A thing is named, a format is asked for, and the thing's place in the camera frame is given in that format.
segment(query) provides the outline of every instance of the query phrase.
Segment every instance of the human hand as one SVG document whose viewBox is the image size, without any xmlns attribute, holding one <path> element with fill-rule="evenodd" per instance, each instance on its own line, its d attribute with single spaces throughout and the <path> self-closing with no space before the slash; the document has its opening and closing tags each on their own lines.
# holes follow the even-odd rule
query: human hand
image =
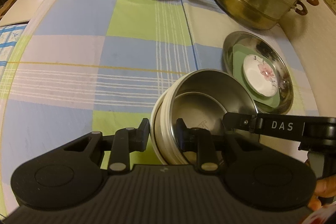
<svg viewBox="0 0 336 224">
<path fill-rule="evenodd" d="M 336 175 L 320 179 L 316 183 L 314 195 L 311 197 L 308 207 L 313 211 L 321 208 L 321 201 L 318 197 L 331 198 L 336 195 Z"/>
</svg>

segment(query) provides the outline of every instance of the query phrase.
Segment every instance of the green square pattern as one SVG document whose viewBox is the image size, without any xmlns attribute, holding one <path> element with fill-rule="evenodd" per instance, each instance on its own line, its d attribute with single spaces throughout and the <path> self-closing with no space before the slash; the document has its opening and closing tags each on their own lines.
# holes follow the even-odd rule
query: green square pattern
<svg viewBox="0 0 336 224">
<path fill-rule="evenodd" d="M 103 135 L 114 135 L 118 129 L 126 127 L 137 128 L 142 118 L 150 118 L 150 113 L 128 113 L 128 112 L 109 112 L 93 111 L 92 130 L 101 131 Z M 101 168 L 107 169 L 110 152 L 105 152 Z M 132 152 L 130 154 L 131 168 L 134 164 L 161 164 L 155 155 L 151 138 L 148 138 L 147 148 L 144 152 Z"/>
<path fill-rule="evenodd" d="M 117 0 L 106 35 L 191 45 L 182 5 L 163 0 Z"/>
</svg>

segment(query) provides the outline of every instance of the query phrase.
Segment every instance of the wall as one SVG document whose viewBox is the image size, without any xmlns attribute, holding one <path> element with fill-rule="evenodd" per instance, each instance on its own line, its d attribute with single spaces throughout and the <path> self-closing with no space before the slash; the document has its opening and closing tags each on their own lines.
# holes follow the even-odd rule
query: wall
<svg viewBox="0 0 336 224">
<path fill-rule="evenodd" d="M 305 69 L 320 115 L 336 117 L 336 15 L 323 0 L 306 6 L 307 15 L 291 11 L 280 25 Z"/>
</svg>

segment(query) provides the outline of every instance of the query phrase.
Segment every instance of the floral bowl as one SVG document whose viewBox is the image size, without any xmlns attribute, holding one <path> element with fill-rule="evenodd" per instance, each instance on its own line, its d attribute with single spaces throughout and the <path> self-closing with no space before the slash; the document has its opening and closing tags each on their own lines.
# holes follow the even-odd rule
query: floral bowl
<svg viewBox="0 0 336 224">
<path fill-rule="evenodd" d="M 243 72 L 250 87 L 258 94 L 271 97 L 277 93 L 277 78 L 263 58 L 254 54 L 247 55 L 243 62 Z"/>
</svg>

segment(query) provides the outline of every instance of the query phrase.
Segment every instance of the metal rivet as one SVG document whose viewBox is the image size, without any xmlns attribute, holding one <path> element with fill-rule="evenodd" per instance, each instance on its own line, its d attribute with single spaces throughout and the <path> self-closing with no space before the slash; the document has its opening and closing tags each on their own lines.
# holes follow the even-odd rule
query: metal rivet
<svg viewBox="0 0 336 224">
<path fill-rule="evenodd" d="M 110 169 L 113 171 L 122 171 L 126 169 L 126 164 L 123 164 L 122 162 L 115 162 L 110 165 Z"/>
<path fill-rule="evenodd" d="M 218 165 L 213 162 L 205 162 L 201 165 L 204 171 L 215 171 L 218 169 Z"/>
</svg>

